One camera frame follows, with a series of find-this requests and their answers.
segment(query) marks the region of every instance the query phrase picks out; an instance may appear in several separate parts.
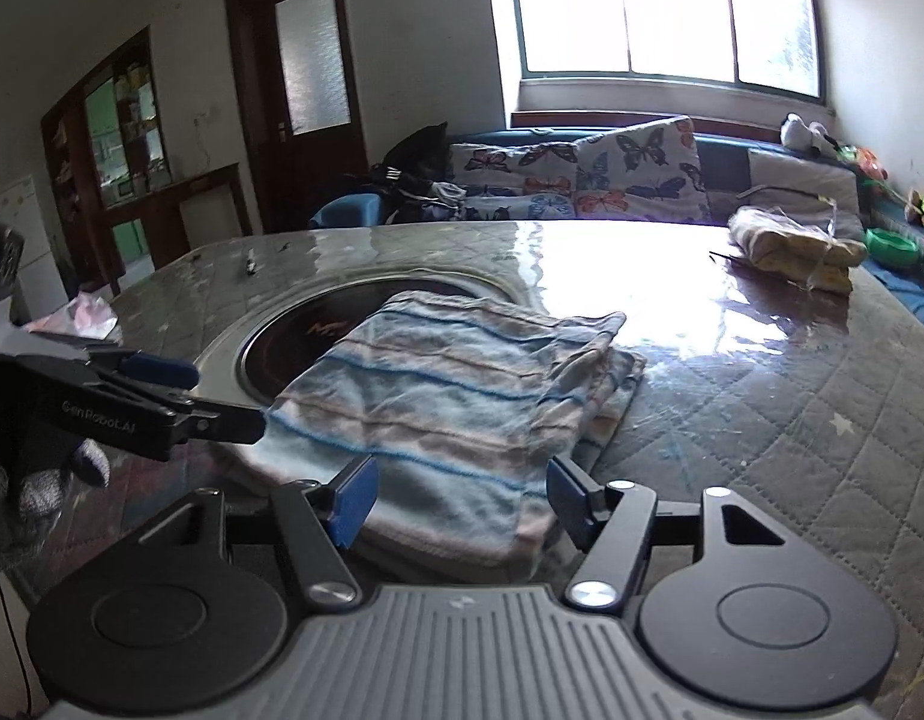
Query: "green basket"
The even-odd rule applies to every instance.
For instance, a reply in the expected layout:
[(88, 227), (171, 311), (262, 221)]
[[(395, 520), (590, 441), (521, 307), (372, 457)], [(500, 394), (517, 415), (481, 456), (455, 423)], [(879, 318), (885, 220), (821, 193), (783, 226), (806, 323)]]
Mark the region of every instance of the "green basket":
[(887, 268), (911, 268), (919, 261), (919, 245), (888, 230), (866, 230), (865, 247), (873, 260)]

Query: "glove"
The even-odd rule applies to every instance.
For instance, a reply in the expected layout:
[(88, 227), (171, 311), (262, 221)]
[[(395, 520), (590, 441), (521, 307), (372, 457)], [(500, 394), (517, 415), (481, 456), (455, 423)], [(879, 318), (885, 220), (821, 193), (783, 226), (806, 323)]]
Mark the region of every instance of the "glove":
[(59, 520), (72, 474), (93, 487), (109, 483), (109, 460), (93, 440), (85, 440), (60, 469), (26, 476), (11, 490), (0, 464), (0, 571), (36, 554)]

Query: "blue chair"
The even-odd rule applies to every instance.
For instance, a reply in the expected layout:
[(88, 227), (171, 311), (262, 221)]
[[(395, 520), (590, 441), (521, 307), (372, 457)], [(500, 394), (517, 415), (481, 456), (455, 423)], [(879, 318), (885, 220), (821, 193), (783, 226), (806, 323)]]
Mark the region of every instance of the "blue chair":
[(308, 229), (378, 227), (385, 221), (382, 213), (382, 198), (378, 194), (345, 194), (322, 206), (308, 221)]

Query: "window frame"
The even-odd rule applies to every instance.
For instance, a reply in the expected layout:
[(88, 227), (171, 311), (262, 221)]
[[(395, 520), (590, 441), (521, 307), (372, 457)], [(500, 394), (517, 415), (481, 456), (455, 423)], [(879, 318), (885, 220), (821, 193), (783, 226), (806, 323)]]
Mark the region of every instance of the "window frame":
[[(601, 71), (601, 70), (571, 70), (571, 71), (532, 71), (528, 69), (528, 58), (526, 55), (526, 35), (523, 32), (523, 15), (521, 15), (521, 0), (513, 0), (515, 4), (516, 16), (516, 33), (518, 35), (518, 57), (521, 60), (521, 77), (523, 79), (647, 79), (655, 81), (667, 81), (671, 83), (684, 84), (702, 84), (705, 86), (715, 86), (722, 89), (743, 89), (748, 92), (757, 92), (771, 97), (789, 98), (790, 100), (800, 100), (802, 103), (814, 103), (816, 105), (826, 106), (828, 104), (828, 73), (826, 72), (826, 54), (825, 54), (825, 36), (822, 31), (822, 18), (819, 12), (819, 0), (811, 1), (812, 23), (815, 27), (815, 53), (818, 60), (818, 97), (813, 95), (803, 95), (800, 92), (792, 92), (787, 89), (779, 89), (775, 86), (764, 86), (763, 84), (751, 83), (739, 79), (739, 45), (737, 45), (736, 36), (736, 11), (734, 10), (734, 1), (729, 1), (730, 28), (732, 30), (732, 65), (734, 72), (734, 81), (718, 81), (710, 79), (698, 79), (693, 76), (666, 76), (665, 74), (637, 73), (636, 71)], [(626, 45), (629, 53), (629, 67), (631, 67), (631, 50)]]

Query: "towel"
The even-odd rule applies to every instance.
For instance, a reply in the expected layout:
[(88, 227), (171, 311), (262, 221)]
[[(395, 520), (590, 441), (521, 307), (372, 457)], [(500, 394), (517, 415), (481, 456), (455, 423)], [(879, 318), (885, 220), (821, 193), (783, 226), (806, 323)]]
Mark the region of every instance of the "towel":
[(849, 268), (867, 256), (858, 241), (833, 238), (818, 227), (758, 208), (739, 208), (729, 219), (729, 233), (761, 271), (840, 295), (852, 292)]
[(258, 443), (227, 449), (264, 485), (373, 454), (357, 554), (403, 581), (523, 581), (556, 532), (548, 459), (591, 469), (641, 379), (613, 346), (624, 322), (401, 293), (283, 391)]

